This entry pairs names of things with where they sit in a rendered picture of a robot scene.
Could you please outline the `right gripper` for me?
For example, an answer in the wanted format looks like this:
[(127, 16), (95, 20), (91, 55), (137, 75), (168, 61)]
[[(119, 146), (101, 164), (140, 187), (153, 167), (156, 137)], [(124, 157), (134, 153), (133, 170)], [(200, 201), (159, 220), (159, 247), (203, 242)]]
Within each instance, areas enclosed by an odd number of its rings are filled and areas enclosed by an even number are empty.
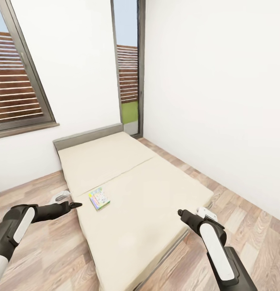
[(182, 222), (184, 222), (185, 224), (189, 225), (190, 228), (193, 231), (195, 231), (194, 230), (194, 221), (196, 219), (200, 219), (200, 216), (195, 215), (195, 214), (191, 213), (188, 210), (182, 210), (182, 209), (178, 210), (178, 215), (181, 216), (180, 219), (181, 219)]

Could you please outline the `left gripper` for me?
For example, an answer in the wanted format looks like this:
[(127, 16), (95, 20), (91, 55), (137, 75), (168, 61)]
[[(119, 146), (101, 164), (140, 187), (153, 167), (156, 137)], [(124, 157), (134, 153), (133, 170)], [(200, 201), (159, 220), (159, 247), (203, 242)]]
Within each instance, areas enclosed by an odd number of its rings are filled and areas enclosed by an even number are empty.
[(69, 211), (71, 211), (73, 208), (82, 206), (82, 203), (78, 202), (71, 202), (69, 204), (69, 201), (65, 201), (61, 204), (53, 204), (53, 205), (47, 205), (48, 207), (48, 215), (46, 217), (46, 220), (54, 220), (56, 218), (59, 218), (60, 216), (63, 216), (64, 214), (67, 214)]

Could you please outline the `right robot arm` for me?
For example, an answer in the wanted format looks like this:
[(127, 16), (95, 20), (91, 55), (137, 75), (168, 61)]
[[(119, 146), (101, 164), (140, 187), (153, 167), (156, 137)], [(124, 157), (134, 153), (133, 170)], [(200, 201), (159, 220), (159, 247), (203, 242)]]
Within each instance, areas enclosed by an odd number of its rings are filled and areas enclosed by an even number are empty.
[(180, 209), (178, 215), (204, 241), (220, 291), (258, 291), (235, 249), (225, 247), (227, 234), (217, 216), (201, 205), (196, 211)]

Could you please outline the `board game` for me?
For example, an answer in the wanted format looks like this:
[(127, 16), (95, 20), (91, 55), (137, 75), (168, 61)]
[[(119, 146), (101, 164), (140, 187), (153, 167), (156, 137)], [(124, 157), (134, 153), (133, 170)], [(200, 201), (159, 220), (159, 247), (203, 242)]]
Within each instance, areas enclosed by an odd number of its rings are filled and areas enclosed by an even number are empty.
[(101, 187), (89, 193), (88, 196), (97, 210), (101, 209), (111, 202), (109, 197), (106, 195)]

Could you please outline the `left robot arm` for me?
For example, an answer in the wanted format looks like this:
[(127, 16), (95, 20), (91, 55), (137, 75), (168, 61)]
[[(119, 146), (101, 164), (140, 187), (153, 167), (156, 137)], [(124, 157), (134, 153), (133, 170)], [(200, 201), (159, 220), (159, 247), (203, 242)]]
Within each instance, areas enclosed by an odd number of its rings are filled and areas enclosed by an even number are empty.
[(21, 204), (11, 207), (0, 223), (0, 281), (12, 258), (15, 248), (21, 242), (30, 224), (39, 221), (54, 220), (67, 214), (82, 203), (60, 201), (70, 196), (69, 191), (62, 191), (53, 196), (50, 205)]

